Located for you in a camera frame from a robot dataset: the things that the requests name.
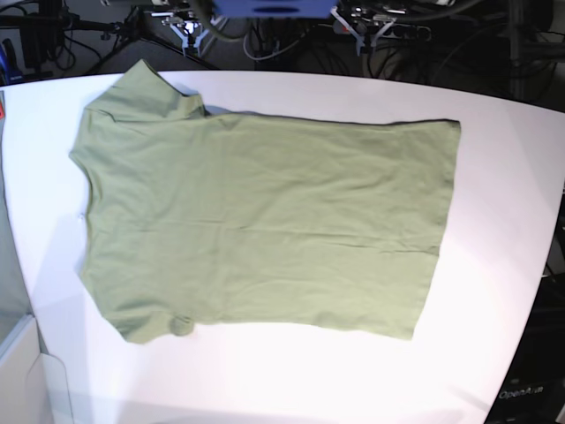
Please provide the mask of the green T-shirt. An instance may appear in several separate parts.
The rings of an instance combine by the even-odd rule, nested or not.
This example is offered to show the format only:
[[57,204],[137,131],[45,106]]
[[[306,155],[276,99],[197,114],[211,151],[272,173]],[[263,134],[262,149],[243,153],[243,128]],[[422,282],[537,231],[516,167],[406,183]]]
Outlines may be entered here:
[[439,258],[461,126],[207,113],[146,63],[83,110],[80,278],[127,341],[296,323],[409,339]]

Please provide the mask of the black power strip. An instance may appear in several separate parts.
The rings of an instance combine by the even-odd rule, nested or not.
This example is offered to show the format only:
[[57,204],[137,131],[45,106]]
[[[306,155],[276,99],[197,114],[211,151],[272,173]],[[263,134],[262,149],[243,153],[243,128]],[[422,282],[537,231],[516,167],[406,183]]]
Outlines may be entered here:
[[[335,20],[332,28],[336,34],[352,35],[356,40],[372,42],[378,32],[386,26],[382,21],[359,21],[344,24]],[[422,41],[429,42],[433,38],[432,29],[428,26],[417,26],[397,23],[386,28],[377,40]]]

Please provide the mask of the white bin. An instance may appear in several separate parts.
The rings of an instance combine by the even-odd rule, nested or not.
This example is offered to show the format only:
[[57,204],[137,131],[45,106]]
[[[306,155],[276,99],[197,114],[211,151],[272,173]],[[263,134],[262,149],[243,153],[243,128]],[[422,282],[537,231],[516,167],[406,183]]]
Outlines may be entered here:
[[38,326],[29,314],[1,343],[1,422],[74,422],[65,367],[41,352]]

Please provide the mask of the black OpenArm box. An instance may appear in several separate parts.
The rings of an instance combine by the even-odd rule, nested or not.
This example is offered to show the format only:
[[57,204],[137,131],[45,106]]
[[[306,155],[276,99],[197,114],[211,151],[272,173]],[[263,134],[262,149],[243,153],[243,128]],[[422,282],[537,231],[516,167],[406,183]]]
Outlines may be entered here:
[[564,419],[564,279],[544,277],[487,423]]

